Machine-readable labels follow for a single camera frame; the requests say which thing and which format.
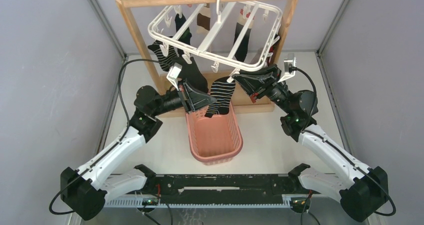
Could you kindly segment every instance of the hanger hook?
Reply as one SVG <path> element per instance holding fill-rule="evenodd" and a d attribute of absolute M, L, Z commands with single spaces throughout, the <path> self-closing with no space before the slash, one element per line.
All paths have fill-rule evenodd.
<path fill-rule="evenodd" d="M 219 23 L 219 24 L 221 23 L 220 1 L 221 0 L 216 0 L 216 15 L 218 15 L 217 23 Z"/>

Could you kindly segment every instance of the drying rack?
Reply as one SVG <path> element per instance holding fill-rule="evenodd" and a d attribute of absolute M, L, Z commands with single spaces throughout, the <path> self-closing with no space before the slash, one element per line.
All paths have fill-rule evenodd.
<path fill-rule="evenodd" d="M 131 36 L 132 36 L 132 38 L 135 42 L 135 45 L 137 46 L 137 49 L 140 52 L 140 55 L 145 59 L 152 59 L 152 57 L 149 53 L 149 50 L 146 46 L 146 43 L 143 39 L 143 36 L 140 32 L 140 29 L 137 25 L 137 22 L 134 18 L 134 15 L 131 11 L 131 8 L 166 6 L 162 10 L 162 12 L 163 12 L 163 11 L 166 11 L 168 9 L 171 9 L 172 6 L 177 6 L 177 5 L 198 4 L 199 6 L 197 8 L 200 9 L 201 8 L 200 5 L 202 5 L 202 4 L 216 3 L 217 1 L 220 1 L 221 3 L 229 3 L 229 4 L 232 4 L 234 2 L 243 2 L 245 4 L 249 4 L 248 1 L 264 1 L 264 0 L 115 0 L 115 1 L 116 1 L 116 4 L 117 4 L 121 14 L 122 14 L 123 19 L 124 19 L 124 21 L 127 25 L 129 33 L 131 34 Z M 283 13 L 282 13 L 282 17 L 281 17 L 280 21 L 277 24 L 275 24 L 275 26 L 274 26 L 275 29 L 278 29 L 278 35 L 280 37 L 280 40 L 279 40 L 279 42 L 276 46 L 276 49 L 273 52 L 273 55 L 271 57 L 271 63 L 272 64 L 276 64 L 278 62 L 279 58 L 280 58 L 280 54 L 281 54 L 281 51 L 282 51 L 282 48 L 283 48 L 283 44 L 284 44 L 284 41 L 286 39 L 290 23 L 292 21 L 292 17 L 294 15 L 297 2 L 298 2 L 298 0 L 287 0 L 287 3 L 285 5 L 285 8 L 284 8 Z M 163 14 L 162 12 L 158 15 L 158 17 L 165 16 L 165 14 Z M 149 27 L 154 26 L 154 24 L 155 24 L 155 20 L 153 20 L 153 22 L 150 23 Z M 157 32 L 157 34 L 154 34 L 154 36 L 156 36 L 156 37 L 154 37 L 154 36 L 152 36 L 152 37 L 157 38 L 157 36 L 159 34 L 160 33 Z M 156 67 L 152 62 L 145 61 L 144 63 L 147 67 L 147 70 L 148 70 L 156 88 L 157 88 L 157 91 L 160 94 L 164 94 L 166 92 L 165 88 L 169 88 L 169 86 L 171 85 L 169 83 L 169 81 L 167 80 L 166 75 L 159 76 L 158 71 L 156 70 Z M 260 69 L 260 67 L 262 65 L 261 64 L 255 64 L 254 66 L 255 67 L 253 67 L 251 69 L 251 71 Z M 218 73 L 207 72 L 207 73 L 202 73 L 202 74 L 206 78 L 206 80 L 208 81 L 208 84 L 211 85 L 214 80 L 228 76 L 229 71 L 218 72 Z M 260 112 L 272 112 L 274 110 L 274 104 L 267 97 L 264 97 L 264 98 L 256 101 L 256 103 L 252 103 L 251 99 L 245 94 L 245 92 L 242 90 L 242 88 L 238 86 L 238 84 L 236 86 L 235 92 L 234 92 L 231 100 L 232 100 L 234 110 L 235 110 L 236 113 L 260 113 Z M 184 110 L 177 109 L 173 112 L 166 113 L 163 117 L 183 117 L 184 115 L 185 115 Z"/>

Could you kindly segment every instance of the black sock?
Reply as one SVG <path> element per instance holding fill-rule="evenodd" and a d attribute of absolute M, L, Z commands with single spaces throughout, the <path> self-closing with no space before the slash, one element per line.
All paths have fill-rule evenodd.
<path fill-rule="evenodd" d="M 241 9 L 240 13 L 241 14 L 238 16 L 237 24 L 235 25 L 235 36 L 234 36 L 233 44 L 236 42 L 237 38 L 240 35 L 240 32 L 242 31 L 247 21 L 246 19 L 243 18 L 243 9 Z M 234 55 L 235 59 L 237 59 L 237 61 L 239 62 L 244 62 L 248 54 L 249 38 L 251 35 L 252 26 L 253 26 L 253 21 L 249 24 L 246 34 L 244 35 L 240 45 L 237 48 L 237 51 L 235 52 L 235 55 Z"/>
<path fill-rule="evenodd" d="M 178 77 L 180 79 L 187 79 L 188 83 L 204 93 L 208 93 L 208 81 L 199 71 L 195 58 L 191 57 L 191 64 L 188 64 L 182 57 L 175 58 L 173 61 L 182 66 L 181 72 Z"/>
<path fill-rule="evenodd" d="M 160 68 L 163 71 L 168 72 L 170 70 L 170 67 L 174 65 L 173 59 L 177 58 L 178 56 L 177 56 L 177 53 L 175 52 L 175 48 L 171 45 L 169 46 L 169 49 L 168 49 L 168 56 L 164 56 L 164 54 L 162 53 L 161 47 L 159 46 L 161 44 L 162 44 L 161 41 L 155 40 L 153 44 L 148 45 L 147 48 L 156 55 L 157 60 L 159 62 L 168 64 L 166 65 L 166 64 L 159 63 Z"/>
<path fill-rule="evenodd" d="M 178 14 L 175 15 L 175 28 L 176 30 L 180 30 L 180 28 L 183 26 L 183 24 L 186 22 L 186 17 L 181 14 L 181 18 Z M 190 28 L 187 27 L 187 29 L 184 31 L 184 33 L 181 35 L 181 37 L 178 39 L 178 41 L 183 42 L 187 45 L 190 44 L 190 39 L 192 38 L 192 33 L 190 32 Z M 178 52 L 178 55 L 181 57 L 184 54 L 184 51 L 181 49 L 176 49 Z"/>
<path fill-rule="evenodd" d="M 226 115 L 230 112 L 230 101 L 236 89 L 236 82 L 227 82 L 228 78 L 228 76 L 221 77 L 212 83 L 210 95 L 217 101 L 209 105 L 205 117 L 211 118 L 214 114 Z"/>

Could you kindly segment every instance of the white table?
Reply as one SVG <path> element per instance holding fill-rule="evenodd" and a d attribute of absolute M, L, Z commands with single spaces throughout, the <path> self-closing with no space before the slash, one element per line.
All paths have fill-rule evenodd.
<path fill-rule="evenodd" d="M 254 54 L 249 53 L 246 61 L 253 56 Z M 281 55 L 280 64 L 286 56 L 287 54 Z M 316 85 L 319 112 L 313 117 L 326 133 L 341 145 L 342 140 L 315 54 L 296 52 L 295 56 L 297 66 L 306 71 Z M 140 56 L 133 55 L 129 60 L 137 58 Z M 201 71 L 211 71 L 211 61 L 199 57 L 195 59 Z M 310 83 L 301 73 L 289 79 L 287 84 L 292 92 L 312 90 Z M 130 117 L 135 111 L 133 102 L 136 92 L 145 85 L 154 87 L 144 63 L 134 62 L 128 65 L 122 82 L 122 95 Z M 136 165 L 144 164 L 157 174 L 286 174 L 301 163 L 309 164 L 324 173 L 333 173 L 315 154 L 284 134 L 280 123 L 281 116 L 285 116 L 285 113 L 277 106 L 273 112 L 237 114 L 244 141 L 243 148 L 232 161 L 211 166 L 197 161 L 190 153 L 184 117 L 161 118 L 163 125 L 157 134 L 145 146 L 131 154 L 114 173 L 124 173 Z M 118 101 L 106 144 L 115 139 L 125 125 L 125 115 Z"/>

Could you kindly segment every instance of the wooden base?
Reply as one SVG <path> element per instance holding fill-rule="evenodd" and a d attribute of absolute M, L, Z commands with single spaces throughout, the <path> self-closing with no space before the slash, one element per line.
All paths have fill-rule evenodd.
<path fill-rule="evenodd" d="M 231 73 L 231 71 L 223 72 L 207 72 L 203 73 L 203 76 L 207 80 L 209 89 L 211 88 L 212 83 L 222 77 L 226 77 Z M 166 75 L 160 76 L 160 82 L 163 84 L 163 87 L 168 89 L 171 87 L 171 83 L 167 80 Z M 267 97 L 263 97 L 257 100 L 255 103 L 252 103 L 250 97 L 243 91 L 243 89 L 236 84 L 235 91 L 232 95 L 231 102 L 234 106 L 234 111 L 236 114 L 249 114 L 249 113 L 265 113 L 274 111 L 274 103 L 271 102 Z M 185 112 L 182 108 L 175 111 L 167 112 L 160 115 L 160 118 L 174 118 L 174 117 L 184 117 Z"/>

